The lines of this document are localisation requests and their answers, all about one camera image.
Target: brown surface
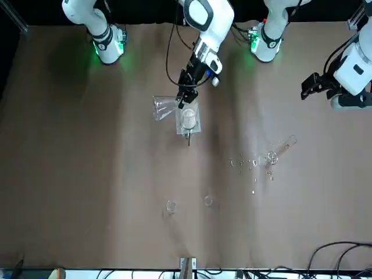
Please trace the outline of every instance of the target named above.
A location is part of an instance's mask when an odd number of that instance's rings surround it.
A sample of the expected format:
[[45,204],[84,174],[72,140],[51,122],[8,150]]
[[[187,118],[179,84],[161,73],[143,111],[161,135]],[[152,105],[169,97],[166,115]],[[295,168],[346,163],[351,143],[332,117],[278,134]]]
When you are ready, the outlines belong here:
[[[321,244],[371,240],[371,112],[335,112],[325,94],[299,96],[349,37],[344,23],[292,23],[271,64],[229,34],[219,87],[199,90],[203,132],[190,148],[174,117],[152,119],[151,96],[177,91],[164,70],[170,25],[129,27],[126,55],[109,67],[84,28],[30,30],[0,127],[2,263],[26,251],[32,266],[177,268],[191,255],[199,267],[301,268]],[[175,36],[174,79],[189,56]],[[274,182],[249,171],[248,159],[291,134],[298,143]],[[206,193],[219,210],[205,207]],[[169,199],[178,211],[163,219]],[[314,267],[332,267],[344,248],[323,251]],[[352,252],[344,268],[363,268],[365,253]]]

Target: black background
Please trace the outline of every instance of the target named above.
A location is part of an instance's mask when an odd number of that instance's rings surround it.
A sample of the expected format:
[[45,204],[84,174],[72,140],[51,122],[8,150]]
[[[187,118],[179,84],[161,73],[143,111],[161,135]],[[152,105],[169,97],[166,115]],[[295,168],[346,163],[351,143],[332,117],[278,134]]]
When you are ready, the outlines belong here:
[[12,66],[12,60],[17,49],[19,39],[19,29],[8,18],[5,12],[0,9],[0,30],[1,43],[0,53],[2,54],[0,63],[0,99]]
[[[29,25],[70,24],[63,14],[62,0],[9,0]],[[141,24],[173,22],[175,0],[108,0],[116,23]],[[262,20],[267,16],[263,0],[230,0],[236,22]],[[301,7],[294,21],[336,22],[350,18],[361,0],[312,0]],[[103,0],[97,6],[105,12]]]

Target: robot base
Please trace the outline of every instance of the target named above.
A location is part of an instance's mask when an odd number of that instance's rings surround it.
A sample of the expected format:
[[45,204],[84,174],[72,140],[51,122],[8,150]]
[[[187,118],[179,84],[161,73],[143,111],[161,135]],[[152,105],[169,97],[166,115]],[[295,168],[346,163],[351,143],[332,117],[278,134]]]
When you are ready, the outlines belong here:
[[259,23],[257,27],[254,27],[253,30],[258,31],[258,37],[252,41],[251,44],[251,52],[262,62],[271,62],[276,54],[280,50],[280,45],[282,43],[282,39],[280,42],[277,44],[275,48],[269,48],[267,44],[263,41],[262,38],[262,28],[264,24]]
[[127,43],[127,32],[115,25],[109,26],[108,36],[103,40],[94,39],[96,54],[105,65],[111,65],[124,54]]

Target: glassware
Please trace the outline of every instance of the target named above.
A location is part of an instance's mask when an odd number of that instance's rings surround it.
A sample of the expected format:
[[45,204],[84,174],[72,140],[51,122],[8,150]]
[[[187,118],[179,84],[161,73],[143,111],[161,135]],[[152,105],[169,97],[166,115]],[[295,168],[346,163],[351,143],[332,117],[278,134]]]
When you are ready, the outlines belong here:
[[167,212],[169,215],[175,214],[177,209],[176,203],[174,201],[167,202]]
[[285,151],[289,150],[292,146],[297,143],[295,135],[291,135],[279,148],[276,150],[276,154],[279,156],[283,155]]
[[284,154],[290,147],[297,143],[297,138],[291,135],[276,151],[268,151],[266,154],[259,156],[259,165],[265,168],[265,172],[270,176],[270,180],[274,181],[272,176],[274,173],[274,166],[278,163],[279,157]]
[[178,107],[180,97],[153,96],[153,118],[163,120]]
[[205,196],[204,198],[204,204],[208,207],[211,207],[213,203],[213,198],[211,196]]
[[190,135],[201,132],[199,103],[197,100],[185,103],[182,109],[176,109],[176,128],[178,135]]

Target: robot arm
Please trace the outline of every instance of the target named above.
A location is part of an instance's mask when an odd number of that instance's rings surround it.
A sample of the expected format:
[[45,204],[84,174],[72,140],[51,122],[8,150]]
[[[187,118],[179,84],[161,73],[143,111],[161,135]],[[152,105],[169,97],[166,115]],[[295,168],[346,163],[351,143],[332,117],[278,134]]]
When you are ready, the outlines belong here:
[[327,98],[335,109],[372,106],[366,86],[372,80],[372,0],[363,0],[368,23],[340,49],[344,48],[324,73],[313,73],[302,83],[301,98],[327,90]]
[[265,23],[259,23],[254,30],[257,38],[252,42],[251,51],[262,62],[272,61],[279,51],[283,32],[288,25],[286,8],[302,6],[311,0],[264,0],[269,9]]
[[63,0],[62,9],[72,23],[87,27],[100,60],[109,65],[124,53],[127,33],[115,25],[109,25],[105,15],[99,9],[94,9],[95,3],[96,0]]
[[181,71],[178,81],[178,94],[181,97],[179,108],[191,103],[198,92],[195,85],[209,71],[212,84],[219,83],[218,75],[222,64],[217,56],[220,45],[225,39],[234,20],[234,10],[228,0],[181,0],[187,23],[200,31],[186,70]]

